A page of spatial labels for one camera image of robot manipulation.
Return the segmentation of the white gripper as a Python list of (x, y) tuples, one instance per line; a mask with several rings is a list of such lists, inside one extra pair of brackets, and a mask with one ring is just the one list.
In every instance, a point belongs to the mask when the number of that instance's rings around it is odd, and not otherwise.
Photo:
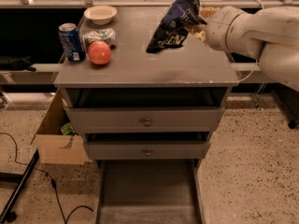
[(194, 25), (190, 33), (214, 50), (228, 51), (226, 36), (233, 21), (244, 11), (235, 7), (201, 7), (199, 16), (207, 25)]

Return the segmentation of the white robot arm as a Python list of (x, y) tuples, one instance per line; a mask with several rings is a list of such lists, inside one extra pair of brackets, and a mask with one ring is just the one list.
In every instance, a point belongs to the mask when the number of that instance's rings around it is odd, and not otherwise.
[(299, 91), (299, 7), (269, 7), (250, 14), (207, 7), (187, 30), (214, 50), (257, 60), (263, 74)]

